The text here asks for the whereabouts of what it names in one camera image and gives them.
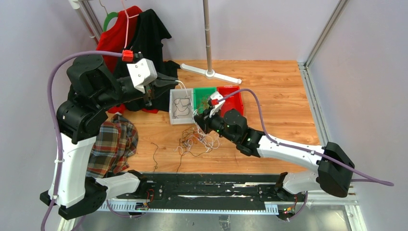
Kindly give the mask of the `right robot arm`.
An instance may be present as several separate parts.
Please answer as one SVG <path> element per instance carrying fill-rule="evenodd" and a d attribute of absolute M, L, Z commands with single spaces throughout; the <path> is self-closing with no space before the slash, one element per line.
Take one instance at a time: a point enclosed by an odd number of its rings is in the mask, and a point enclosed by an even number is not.
<path fill-rule="evenodd" d="M 268 138 L 265 132 L 249 127 L 247 119 L 235 109 L 224 115 L 211 115 L 206 109 L 195 115 L 194 121 L 204 133 L 216 132 L 234 143 L 236 149 L 246 156 L 274 158 L 306 168 L 301 173 L 280 174 L 275 186 L 275 195 L 280 200 L 286 201 L 294 194 L 319 189 L 339 198 L 348 195 L 355 165 L 334 142 L 322 147 Z"/>

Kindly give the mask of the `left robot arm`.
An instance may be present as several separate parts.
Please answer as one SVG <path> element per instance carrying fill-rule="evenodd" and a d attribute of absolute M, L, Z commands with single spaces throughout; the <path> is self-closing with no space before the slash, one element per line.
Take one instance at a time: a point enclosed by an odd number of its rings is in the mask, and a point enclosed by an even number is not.
<path fill-rule="evenodd" d="M 40 200 L 49 208 L 57 205 L 59 215 L 71 220 L 97 211 L 119 195 L 141 199 L 147 194 L 147 179 L 135 170 L 109 178 L 88 177 L 89 157 L 108 109 L 138 99 L 148 103 L 173 89 L 178 79 L 157 72 L 140 53 L 83 51 L 64 59 L 68 61 L 73 96 L 55 109 L 48 95 L 57 156 L 53 183 Z"/>

